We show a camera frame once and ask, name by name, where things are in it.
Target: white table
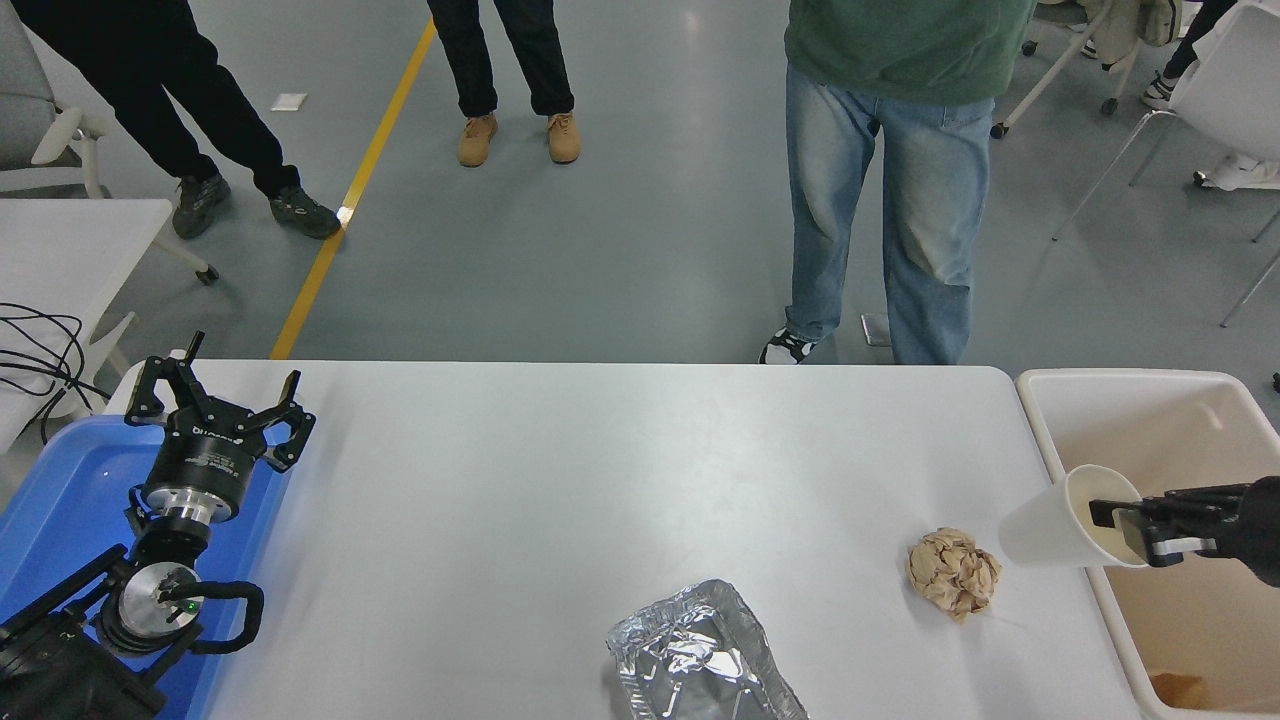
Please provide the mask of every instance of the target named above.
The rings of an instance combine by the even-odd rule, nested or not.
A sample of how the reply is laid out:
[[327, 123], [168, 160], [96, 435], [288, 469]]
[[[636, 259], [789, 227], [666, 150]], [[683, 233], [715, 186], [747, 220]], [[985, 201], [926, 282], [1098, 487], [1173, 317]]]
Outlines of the white table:
[[[78, 338], [88, 346], [102, 313], [172, 209], [168, 200], [0, 200], [0, 301], [79, 318]], [[24, 322], [23, 327], [41, 325]], [[41, 338], [59, 342], [58, 350], [67, 345], [65, 334]], [[4, 324], [0, 347], [46, 355]], [[100, 365], [101, 360], [87, 363], [82, 379], [92, 382]], [[31, 388], [47, 386], [44, 377], [22, 370], [0, 368], [0, 377]], [[0, 384], [0, 454], [47, 400]]]
[[1139, 717], [1083, 571], [1006, 566], [964, 625], [904, 579], [1048, 483], [998, 370], [195, 364], [255, 410], [293, 368], [319, 420], [211, 720], [623, 720], [605, 633], [708, 578], [814, 719]]

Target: black pants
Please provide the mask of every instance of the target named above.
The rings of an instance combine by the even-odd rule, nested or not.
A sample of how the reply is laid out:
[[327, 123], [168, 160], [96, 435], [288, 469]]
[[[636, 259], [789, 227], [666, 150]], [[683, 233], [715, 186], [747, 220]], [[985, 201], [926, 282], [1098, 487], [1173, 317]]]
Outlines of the black pants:
[[253, 170], [268, 197], [298, 184], [280, 142], [250, 105], [218, 49], [196, 29], [187, 0], [14, 0], [22, 22], [70, 61], [164, 172], [218, 172], [182, 124], [169, 95], [214, 147]]
[[[458, 86], [458, 108], [468, 118], [498, 109], [493, 65], [480, 29], [479, 0], [426, 0], [444, 55]], [[554, 115], [573, 109], [564, 55], [552, 12], [552, 0], [494, 0], [516, 60], [529, 83], [534, 113]]]
[[1201, 4], [1199, 12], [1192, 19], [1192, 27], [1187, 28], [1187, 37], [1178, 44], [1174, 56], [1165, 65], [1162, 74], [1166, 78], [1175, 79], [1183, 77], [1187, 68], [1196, 61], [1196, 50], [1192, 49], [1192, 45], [1208, 35], [1208, 31], [1213, 29], [1213, 26], [1231, 9], [1231, 5], [1235, 5], [1235, 0], [1204, 0]]

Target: green sweatshirt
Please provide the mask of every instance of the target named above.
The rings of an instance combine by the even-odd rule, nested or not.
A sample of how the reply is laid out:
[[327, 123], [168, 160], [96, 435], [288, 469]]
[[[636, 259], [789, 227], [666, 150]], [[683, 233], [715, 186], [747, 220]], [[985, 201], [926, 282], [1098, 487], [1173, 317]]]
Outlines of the green sweatshirt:
[[822, 83], [961, 105], [1009, 87], [1034, 0], [791, 0], [787, 60]]

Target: blue jeans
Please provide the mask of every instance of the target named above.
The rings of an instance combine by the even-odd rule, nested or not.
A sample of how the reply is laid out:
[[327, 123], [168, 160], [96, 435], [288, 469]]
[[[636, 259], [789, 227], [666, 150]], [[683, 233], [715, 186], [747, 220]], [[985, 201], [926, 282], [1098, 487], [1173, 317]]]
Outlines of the blue jeans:
[[943, 106], [817, 83], [787, 68], [795, 255], [787, 329], [840, 324], [849, 236], [884, 128], [884, 295], [893, 360], [955, 365], [969, 342], [972, 254], [987, 199], [995, 100]]

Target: white paper cup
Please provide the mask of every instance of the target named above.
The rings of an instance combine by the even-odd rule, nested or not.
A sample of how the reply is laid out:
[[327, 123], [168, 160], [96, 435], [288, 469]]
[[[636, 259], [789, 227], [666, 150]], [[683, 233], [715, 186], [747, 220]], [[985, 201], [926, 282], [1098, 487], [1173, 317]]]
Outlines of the white paper cup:
[[1091, 500], [1137, 502], [1142, 496], [1120, 473], [1080, 465], [1000, 521], [1000, 544], [1018, 565], [1146, 568], [1120, 528], [1089, 519]]

